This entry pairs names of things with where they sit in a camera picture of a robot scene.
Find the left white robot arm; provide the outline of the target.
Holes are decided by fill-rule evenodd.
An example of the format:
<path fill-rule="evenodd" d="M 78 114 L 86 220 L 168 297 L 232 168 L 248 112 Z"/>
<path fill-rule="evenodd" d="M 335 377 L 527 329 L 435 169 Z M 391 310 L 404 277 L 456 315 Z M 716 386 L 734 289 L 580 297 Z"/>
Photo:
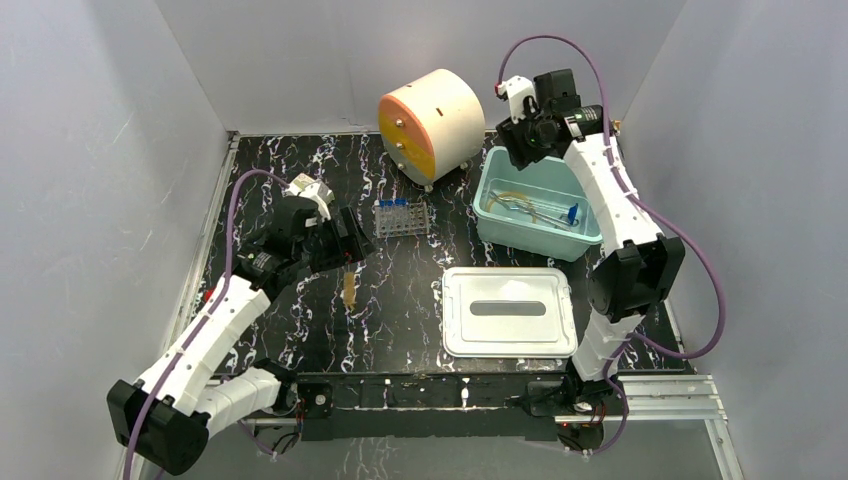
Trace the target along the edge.
<path fill-rule="evenodd" d="M 304 272 L 352 265 L 375 248 L 354 209 L 286 196 L 266 230 L 231 252 L 225 272 L 186 330 L 135 381 L 117 381 L 106 402 L 117 441 L 170 475 L 188 471 L 208 441 L 244 418 L 289 416 L 301 404 L 298 376 L 259 360 L 211 387 L 242 333 Z"/>

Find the white bin lid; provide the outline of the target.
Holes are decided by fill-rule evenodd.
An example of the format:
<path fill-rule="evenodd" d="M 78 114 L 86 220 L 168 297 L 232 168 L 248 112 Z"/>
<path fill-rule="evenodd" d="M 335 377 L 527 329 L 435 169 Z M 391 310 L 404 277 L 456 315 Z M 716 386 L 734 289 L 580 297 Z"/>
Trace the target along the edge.
<path fill-rule="evenodd" d="M 570 286 L 551 267 L 453 267 L 442 343 L 457 358 L 565 359 L 578 349 Z"/>

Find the metal crucible tongs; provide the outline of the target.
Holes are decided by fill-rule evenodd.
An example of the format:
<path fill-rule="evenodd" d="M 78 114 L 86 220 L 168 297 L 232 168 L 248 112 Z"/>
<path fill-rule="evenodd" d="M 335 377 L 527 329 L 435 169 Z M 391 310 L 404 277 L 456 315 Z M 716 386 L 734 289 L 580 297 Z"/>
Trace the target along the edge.
<path fill-rule="evenodd" d="M 544 223 L 561 229 L 569 229 L 573 227 L 572 223 L 569 223 L 564 219 L 556 218 L 554 216 L 536 210 L 529 200 L 523 198 L 508 195 L 494 195 L 489 199 L 487 203 L 487 209 L 490 210 L 495 204 L 509 211 L 520 212 L 529 215 L 532 223 L 542 221 Z"/>

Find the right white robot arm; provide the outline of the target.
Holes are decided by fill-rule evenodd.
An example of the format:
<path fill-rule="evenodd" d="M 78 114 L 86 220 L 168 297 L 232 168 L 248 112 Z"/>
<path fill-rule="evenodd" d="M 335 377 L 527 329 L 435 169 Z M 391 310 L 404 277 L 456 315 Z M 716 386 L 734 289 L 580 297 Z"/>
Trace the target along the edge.
<path fill-rule="evenodd" d="M 513 76 L 496 96 L 509 117 L 496 131 L 511 164 L 523 170 L 561 157 L 581 186 L 602 235 L 602 258 L 587 281 L 593 311 L 571 364 L 578 377 L 563 387 L 565 405 L 590 413 L 603 399 L 598 381 L 614 373 L 625 344 L 664 301 L 685 255 L 681 239 L 667 237 L 637 205 L 601 105 L 583 105 L 571 70 Z"/>

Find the tan rubber tubing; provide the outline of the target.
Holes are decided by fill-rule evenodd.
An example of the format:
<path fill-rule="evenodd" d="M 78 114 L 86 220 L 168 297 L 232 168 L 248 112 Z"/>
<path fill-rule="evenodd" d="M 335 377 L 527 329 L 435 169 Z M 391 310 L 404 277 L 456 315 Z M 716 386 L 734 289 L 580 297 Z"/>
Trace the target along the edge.
<path fill-rule="evenodd" d="M 490 212 L 495 204 L 498 204 L 509 211 L 517 211 L 524 214 L 526 213 L 521 209 L 522 206 L 531 206 L 535 209 L 532 202 L 526 196 L 518 192 L 496 193 L 494 191 L 490 191 L 484 211 Z"/>

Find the clear graduated cylinder blue base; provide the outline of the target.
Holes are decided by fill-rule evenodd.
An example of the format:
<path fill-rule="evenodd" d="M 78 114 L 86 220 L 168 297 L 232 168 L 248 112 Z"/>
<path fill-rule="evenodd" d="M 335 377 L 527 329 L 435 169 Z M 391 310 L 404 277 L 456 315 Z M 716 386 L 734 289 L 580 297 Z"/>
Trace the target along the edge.
<path fill-rule="evenodd" d="M 558 216 L 538 211 L 531 206 L 522 206 L 521 209 L 531 217 L 534 223 L 542 221 L 560 229 L 572 229 L 580 225 L 580 220 L 576 216 L 577 211 L 575 209 L 569 209 L 566 212 L 560 213 Z"/>

